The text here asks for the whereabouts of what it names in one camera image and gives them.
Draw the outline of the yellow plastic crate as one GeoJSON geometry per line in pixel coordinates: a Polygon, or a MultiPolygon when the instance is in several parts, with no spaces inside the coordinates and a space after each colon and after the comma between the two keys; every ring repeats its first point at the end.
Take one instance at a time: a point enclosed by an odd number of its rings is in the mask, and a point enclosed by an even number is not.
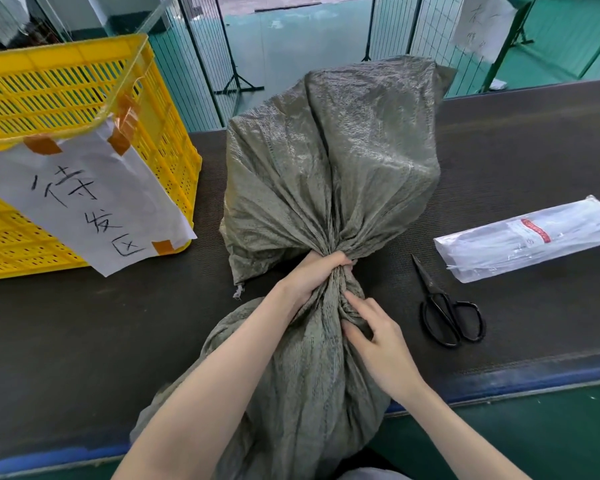
{"type": "Polygon", "coordinates": [[[113,118],[116,100],[139,104],[132,146],[170,197],[186,197],[193,228],[202,158],[161,77],[147,35],[0,52],[0,150],[24,137],[67,139],[113,118]]]}

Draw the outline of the black tripod stand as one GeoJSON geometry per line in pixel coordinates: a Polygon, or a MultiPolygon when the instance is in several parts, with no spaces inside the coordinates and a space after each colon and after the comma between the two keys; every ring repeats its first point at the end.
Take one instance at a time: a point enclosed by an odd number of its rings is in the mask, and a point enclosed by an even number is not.
{"type": "Polygon", "coordinates": [[[222,14],[219,0],[214,0],[214,1],[215,1],[215,5],[216,5],[217,14],[219,15],[219,20],[221,22],[221,27],[222,27],[222,31],[223,31],[223,35],[224,35],[226,49],[227,49],[227,52],[228,52],[228,55],[230,58],[231,67],[232,67],[231,78],[227,81],[226,85],[224,86],[224,88],[222,90],[214,91],[214,94],[215,95],[230,95],[230,94],[235,93],[235,94],[241,95],[242,93],[255,93],[258,91],[263,91],[265,89],[264,86],[254,86],[252,83],[250,83],[248,80],[246,80],[245,78],[243,78],[243,76],[241,76],[239,74],[239,72],[237,70],[237,65],[236,65],[234,57],[233,57],[232,48],[231,48],[231,44],[230,44],[228,34],[226,31],[226,24],[224,22],[224,16],[222,14]]]}

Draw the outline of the dark rubber table mat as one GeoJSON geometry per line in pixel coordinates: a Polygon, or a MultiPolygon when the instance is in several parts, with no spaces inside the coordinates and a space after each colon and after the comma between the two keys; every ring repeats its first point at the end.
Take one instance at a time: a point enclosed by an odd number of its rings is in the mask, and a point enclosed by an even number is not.
{"type": "MultiPolygon", "coordinates": [[[[449,403],[600,382],[600,247],[460,283],[433,238],[595,196],[600,80],[451,98],[437,120],[440,183],[407,233],[355,276],[400,324],[449,403]],[[480,343],[435,343],[411,254],[486,322],[480,343]]],[[[139,412],[200,355],[216,323],[266,294],[282,264],[235,288],[219,233],[223,130],[191,135],[203,156],[186,250],[104,278],[88,267],[0,280],[0,477],[122,455],[139,412]]]]}

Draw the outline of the black scissors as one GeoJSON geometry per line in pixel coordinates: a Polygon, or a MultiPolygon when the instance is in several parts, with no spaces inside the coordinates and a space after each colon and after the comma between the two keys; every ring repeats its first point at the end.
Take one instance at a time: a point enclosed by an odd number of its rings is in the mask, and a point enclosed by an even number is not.
{"type": "Polygon", "coordinates": [[[483,341],[486,322],[480,308],[471,301],[453,300],[433,280],[415,254],[411,254],[411,259],[424,292],[419,305],[419,321],[429,338],[446,349],[455,349],[463,342],[477,344],[483,341]],[[475,316],[477,332],[474,335],[464,327],[462,308],[471,310],[475,316]]]}

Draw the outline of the green metal post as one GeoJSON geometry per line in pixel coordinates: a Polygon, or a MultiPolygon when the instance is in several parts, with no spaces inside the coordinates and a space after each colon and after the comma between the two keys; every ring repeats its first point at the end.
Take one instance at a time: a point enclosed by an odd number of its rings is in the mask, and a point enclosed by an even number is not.
{"type": "Polygon", "coordinates": [[[512,19],[512,24],[509,29],[509,33],[504,39],[503,46],[500,50],[499,55],[496,58],[496,61],[492,63],[488,69],[488,72],[485,76],[485,79],[478,90],[478,94],[488,93],[490,91],[501,91],[504,90],[507,86],[495,84],[496,76],[501,69],[502,64],[505,60],[505,57],[508,51],[514,47],[520,37],[522,37],[522,44],[531,43],[532,40],[527,40],[525,37],[524,24],[526,19],[528,18],[528,14],[536,3],[536,0],[506,0],[514,9],[514,17],[512,19]]]}

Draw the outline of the person's right forearm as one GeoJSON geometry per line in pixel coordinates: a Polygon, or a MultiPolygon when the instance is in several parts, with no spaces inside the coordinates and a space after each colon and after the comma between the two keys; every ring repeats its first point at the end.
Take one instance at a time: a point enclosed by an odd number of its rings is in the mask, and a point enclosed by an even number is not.
{"type": "Polygon", "coordinates": [[[382,387],[423,428],[458,480],[531,480],[420,376],[398,373],[382,387]]]}

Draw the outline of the person's right hand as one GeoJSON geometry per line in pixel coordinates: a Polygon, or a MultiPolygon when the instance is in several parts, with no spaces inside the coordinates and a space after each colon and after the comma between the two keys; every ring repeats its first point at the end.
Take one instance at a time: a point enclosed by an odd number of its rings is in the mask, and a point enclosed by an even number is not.
{"type": "Polygon", "coordinates": [[[373,345],[353,345],[376,384],[393,399],[420,383],[422,377],[406,345],[401,329],[372,298],[362,299],[350,291],[344,297],[373,329],[373,345]]]}

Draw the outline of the person's left hand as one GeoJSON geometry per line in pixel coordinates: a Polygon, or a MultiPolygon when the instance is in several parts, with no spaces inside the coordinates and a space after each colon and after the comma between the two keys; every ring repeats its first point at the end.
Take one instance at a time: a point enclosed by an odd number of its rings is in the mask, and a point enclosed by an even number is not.
{"type": "Polygon", "coordinates": [[[351,269],[354,265],[349,257],[341,251],[337,251],[325,257],[316,251],[311,251],[280,281],[283,295],[291,305],[291,313],[295,314],[304,306],[316,288],[321,286],[332,271],[344,267],[351,269]]]}

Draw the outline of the hanging white paper sheet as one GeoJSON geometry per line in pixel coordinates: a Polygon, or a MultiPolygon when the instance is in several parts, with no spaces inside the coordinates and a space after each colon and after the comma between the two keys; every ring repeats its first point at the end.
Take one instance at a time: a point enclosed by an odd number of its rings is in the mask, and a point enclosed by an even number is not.
{"type": "Polygon", "coordinates": [[[456,47],[494,64],[516,14],[508,0],[463,0],[451,40],[456,47]]]}

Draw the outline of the person's left forearm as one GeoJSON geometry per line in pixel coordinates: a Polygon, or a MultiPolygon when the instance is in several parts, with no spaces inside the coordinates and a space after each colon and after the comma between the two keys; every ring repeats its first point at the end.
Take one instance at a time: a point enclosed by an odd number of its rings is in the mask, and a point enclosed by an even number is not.
{"type": "Polygon", "coordinates": [[[301,297],[277,284],[176,388],[111,480],[210,480],[301,297]]]}

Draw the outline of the white handwritten paper sign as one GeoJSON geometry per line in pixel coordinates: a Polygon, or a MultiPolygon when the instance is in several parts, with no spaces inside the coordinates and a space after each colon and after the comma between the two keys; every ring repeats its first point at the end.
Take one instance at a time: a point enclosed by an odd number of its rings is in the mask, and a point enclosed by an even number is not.
{"type": "Polygon", "coordinates": [[[186,197],[170,197],[133,146],[118,156],[113,127],[53,139],[57,155],[0,150],[0,279],[79,266],[106,277],[158,257],[152,241],[177,253],[197,238],[186,197]]]}

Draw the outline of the grey-green woven sack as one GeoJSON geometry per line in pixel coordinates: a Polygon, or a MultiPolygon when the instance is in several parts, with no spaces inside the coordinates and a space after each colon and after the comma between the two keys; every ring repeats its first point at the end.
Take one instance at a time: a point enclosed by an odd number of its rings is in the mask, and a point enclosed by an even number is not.
{"type": "MultiPolygon", "coordinates": [[[[367,257],[423,213],[440,179],[435,117],[456,70],[402,55],[311,71],[234,117],[219,226],[243,285],[305,251],[367,257]]],[[[322,480],[373,438],[390,398],[342,337],[370,328],[334,270],[265,368],[214,480],[322,480]]]]}

